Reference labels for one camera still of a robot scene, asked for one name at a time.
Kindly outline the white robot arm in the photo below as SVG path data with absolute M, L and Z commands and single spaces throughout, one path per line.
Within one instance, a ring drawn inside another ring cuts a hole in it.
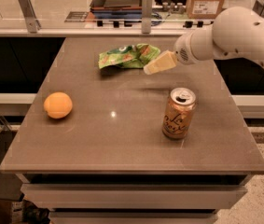
M 181 35 L 172 51 L 162 52 L 144 67 L 148 75 L 207 60 L 245 58 L 264 69 L 264 18 L 245 7 L 221 12 L 210 25 Z

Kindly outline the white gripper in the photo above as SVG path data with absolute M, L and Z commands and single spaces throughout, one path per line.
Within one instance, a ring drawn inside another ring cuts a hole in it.
M 194 64 L 212 60 L 214 58 L 212 29 L 201 28 L 181 35 L 174 43 L 174 53 L 169 50 L 162 52 L 144 66 L 144 72 L 152 75 L 172 69 L 176 67 L 177 61 L 182 64 Z

